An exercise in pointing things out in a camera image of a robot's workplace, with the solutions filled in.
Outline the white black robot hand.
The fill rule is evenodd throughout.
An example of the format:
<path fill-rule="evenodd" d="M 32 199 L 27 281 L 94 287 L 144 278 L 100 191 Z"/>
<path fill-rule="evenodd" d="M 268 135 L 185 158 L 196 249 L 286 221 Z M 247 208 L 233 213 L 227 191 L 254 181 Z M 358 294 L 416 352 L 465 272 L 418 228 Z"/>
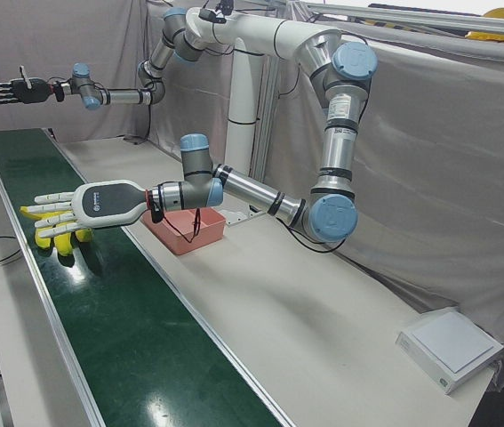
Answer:
<path fill-rule="evenodd" d="M 19 72 L 20 78 L 0 82 L 0 104 L 41 103 L 53 95 L 52 86 L 43 79 L 29 77 L 23 65 Z"/>
<path fill-rule="evenodd" d="M 53 214 L 35 223 L 42 238 L 130 225 L 147 210 L 146 191 L 128 180 L 87 183 L 71 192 L 37 196 L 28 207 L 31 214 Z"/>

